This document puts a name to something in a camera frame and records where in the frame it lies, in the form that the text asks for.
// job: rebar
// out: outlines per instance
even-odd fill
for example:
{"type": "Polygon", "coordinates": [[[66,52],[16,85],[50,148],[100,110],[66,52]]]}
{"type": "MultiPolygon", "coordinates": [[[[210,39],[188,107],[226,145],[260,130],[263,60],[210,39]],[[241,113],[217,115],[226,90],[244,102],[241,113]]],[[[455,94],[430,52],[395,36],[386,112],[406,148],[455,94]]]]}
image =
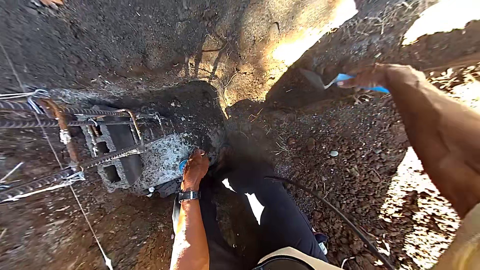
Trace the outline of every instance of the rebar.
{"type": "Polygon", "coordinates": [[[57,118],[60,127],[60,141],[63,142],[67,146],[67,151],[70,156],[70,159],[73,163],[78,163],[78,152],[77,148],[75,147],[75,143],[72,141],[72,137],[70,135],[70,131],[67,125],[67,119],[65,118],[65,114],[61,111],[59,106],[51,99],[42,99],[45,101],[49,106],[50,110],[53,111],[53,115],[57,118]]]}
{"type": "Polygon", "coordinates": [[[72,174],[74,174],[74,171],[71,168],[66,168],[66,169],[61,170],[60,172],[58,172],[56,174],[41,177],[41,178],[32,180],[30,182],[27,182],[25,184],[18,185],[18,186],[10,187],[6,190],[0,191],[0,202],[4,201],[6,199],[10,199],[12,197],[18,196],[18,195],[22,195],[22,194],[25,194],[25,193],[28,193],[28,192],[32,192],[35,189],[39,189],[39,188],[44,187],[48,184],[57,182],[60,179],[67,178],[67,177],[71,176],[72,174]]]}
{"type": "MultiPolygon", "coordinates": [[[[130,117],[130,114],[127,112],[113,111],[113,110],[93,110],[93,109],[78,109],[70,108],[65,106],[59,106],[60,111],[66,114],[82,114],[82,115],[105,115],[105,116],[120,116],[120,117],[130,117]]],[[[0,110],[17,110],[17,111],[26,111],[34,112],[35,110],[32,106],[26,102],[16,102],[16,101],[7,101],[0,100],[0,110]]],[[[135,114],[137,118],[152,118],[155,119],[155,115],[152,114],[135,114]]]]}
{"type": "Polygon", "coordinates": [[[35,110],[26,102],[16,102],[16,101],[7,101],[0,100],[0,110],[18,110],[18,111],[29,111],[34,112],[35,110]]]}
{"type": "MultiPolygon", "coordinates": [[[[151,143],[154,143],[158,140],[160,140],[160,139],[146,141],[144,143],[144,145],[147,146],[147,145],[149,145],[151,143]]],[[[122,149],[122,150],[118,150],[118,151],[115,151],[115,152],[108,153],[106,155],[100,156],[100,157],[92,159],[90,161],[81,163],[79,165],[79,167],[81,168],[82,171],[84,171],[85,169],[92,168],[96,165],[100,165],[102,163],[105,163],[105,162],[108,162],[108,161],[111,161],[111,160],[116,160],[116,159],[126,157],[126,156],[132,155],[132,154],[140,154],[140,153],[142,153],[140,151],[141,146],[142,146],[142,144],[136,144],[136,145],[127,147],[127,148],[122,149]]]]}
{"type": "MultiPolygon", "coordinates": [[[[145,145],[149,145],[149,144],[154,143],[158,140],[160,140],[160,139],[146,141],[145,145]]],[[[100,165],[102,163],[105,163],[105,162],[108,162],[108,161],[111,161],[111,160],[119,159],[119,158],[126,157],[126,156],[132,155],[132,154],[139,154],[140,153],[140,151],[139,151],[140,147],[141,147],[141,144],[136,144],[136,145],[127,147],[127,148],[119,150],[119,151],[111,152],[107,155],[103,155],[101,157],[98,157],[98,158],[92,159],[90,161],[81,163],[81,164],[78,165],[78,167],[80,168],[81,171],[84,171],[85,169],[92,168],[96,165],[100,165]]],[[[48,184],[57,182],[60,179],[67,179],[76,172],[77,171],[74,171],[74,169],[68,167],[68,168],[63,169],[63,170],[61,170],[61,171],[59,171],[59,172],[57,172],[53,175],[44,176],[44,177],[41,177],[41,178],[38,178],[38,179],[34,179],[34,180],[32,180],[30,182],[27,182],[25,184],[20,184],[20,185],[17,185],[17,186],[9,187],[5,190],[0,191],[0,202],[4,201],[6,199],[9,199],[9,198],[18,196],[18,195],[22,195],[22,194],[25,194],[25,193],[28,193],[28,192],[32,192],[35,189],[39,189],[39,188],[44,187],[48,184]]]]}
{"type": "MultiPolygon", "coordinates": [[[[105,115],[105,116],[120,116],[130,117],[128,112],[114,111],[114,110],[93,110],[93,109],[78,109],[60,106],[60,110],[68,114],[84,114],[84,115],[105,115]]],[[[155,115],[150,114],[135,114],[137,118],[156,118],[155,115]]]]}
{"type": "MultiPolygon", "coordinates": [[[[133,124],[132,121],[96,121],[98,125],[124,125],[133,124]]],[[[93,121],[70,121],[68,126],[86,126],[95,125],[93,121]]],[[[0,128],[29,128],[29,127],[55,127],[59,126],[58,121],[51,119],[42,119],[40,124],[34,120],[8,120],[0,119],[0,128]]]]}

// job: leg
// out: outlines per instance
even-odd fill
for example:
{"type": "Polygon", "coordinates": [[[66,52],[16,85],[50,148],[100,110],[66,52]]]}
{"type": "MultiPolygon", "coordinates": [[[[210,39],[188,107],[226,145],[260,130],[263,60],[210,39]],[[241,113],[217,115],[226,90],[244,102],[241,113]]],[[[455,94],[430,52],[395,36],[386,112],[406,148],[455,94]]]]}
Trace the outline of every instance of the leg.
{"type": "Polygon", "coordinates": [[[262,242],[265,244],[264,255],[290,246],[327,262],[312,226],[283,185],[264,180],[265,176],[274,175],[273,169],[264,162],[251,161],[237,163],[236,167],[226,174],[226,178],[235,192],[249,194],[248,202],[259,220],[262,242]]]}
{"type": "MultiPolygon", "coordinates": [[[[208,252],[210,255],[210,270],[242,269],[239,258],[235,255],[233,247],[222,236],[218,223],[216,221],[216,206],[212,203],[212,192],[209,187],[209,179],[203,179],[200,182],[201,198],[200,211],[202,212],[202,221],[204,223],[205,234],[207,236],[208,252]]],[[[173,225],[178,223],[180,213],[180,203],[175,198],[173,206],[173,225]]]]}

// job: dry grass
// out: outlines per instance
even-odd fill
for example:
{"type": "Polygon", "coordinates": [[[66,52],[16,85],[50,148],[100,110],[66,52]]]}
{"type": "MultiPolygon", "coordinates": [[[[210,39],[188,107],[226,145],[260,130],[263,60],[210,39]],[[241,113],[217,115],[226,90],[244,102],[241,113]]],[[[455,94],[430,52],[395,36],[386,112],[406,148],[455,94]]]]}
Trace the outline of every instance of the dry grass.
{"type": "Polygon", "coordinates": [[[384,10],[375,16],[358,18],[355,17],[345,22],[340,30],[343,31],[342,39],[358,40],[374,33],[383,35],[386,30],[395,25],[404,24],[418,18],[420,13],[434,4],[432,0],[410,0],[399,4],[388,4],[384,10]]]}

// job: wristwatch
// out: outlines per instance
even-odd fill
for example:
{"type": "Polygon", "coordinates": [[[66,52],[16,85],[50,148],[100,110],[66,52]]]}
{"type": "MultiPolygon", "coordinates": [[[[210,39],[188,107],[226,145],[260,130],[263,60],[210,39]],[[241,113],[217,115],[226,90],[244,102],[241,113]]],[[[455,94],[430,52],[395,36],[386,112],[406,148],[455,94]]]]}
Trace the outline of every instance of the wristwatch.
{"type": "Polygon", "coordinates": [[[180,192],[178,195],[179,202],[183,200],[195,200],[200,199],[200,191],[187,191],[187,192],[180,192]]]}

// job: dirt ground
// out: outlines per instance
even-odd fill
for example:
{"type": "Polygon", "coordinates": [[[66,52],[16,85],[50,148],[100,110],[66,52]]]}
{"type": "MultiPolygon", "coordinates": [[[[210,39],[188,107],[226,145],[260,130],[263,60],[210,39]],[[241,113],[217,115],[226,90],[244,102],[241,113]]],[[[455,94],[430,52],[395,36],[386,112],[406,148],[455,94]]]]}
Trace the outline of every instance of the dirt ground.
{"type": "MultiPolygon", "coordinates": [[[[297,1],[296,9],[281,9],[285,3],[266,0],[73,0],[54,9],[35,0],[6,0],[0,34],[25,86],[44,87],[55,100],[83,108],[158,111],[172,120],[167,134],[189,133],[192,144],[213,158],[232,134],[275,164],[279,176],[322,191],[397,269],[428,269],[460,220],[423,173],[391,97],[335,86],[318,91],[298,68],[328,82],[374,61],[410,64],[475,107],[478,89],[468,96],[470,90],[456,86],[480,76],[480,24],[401,46],[403,34],[432,2],[355,2],[358,14],[306,47],[292,65],[270,57],[277,45],[301,39],[301,26],[324,29],[341,1],[297,1]],[[300,16],[305,10],[309,15],[300,16]]],[[[19,92],[0,58],[2,93],[19,92]]],[[[86,159],[80,129],[72,132],[86,159]]],[[[47,133],[68,163],[58,130],[47,133]]],[[[2,172],[26,161],[11,181],[58,169],[40,130],[2,130],[0,140],[2,172]]],[[[86,178],[73,188],[114,269],[168,269],[173,197],[107,193],[95,170],[86,178]]],[[[332,264],[382,268],[334,212],[295,187],[287,189],[314,229],[330,237],[332,264]]],[[[226,189],[216,190],[216,204],[225,238],[247,265],[255,264],[252,217],[226,189]]],[[[106,268],[69,188],[2,204],[0,212],[2,268],[106,268]]]]}

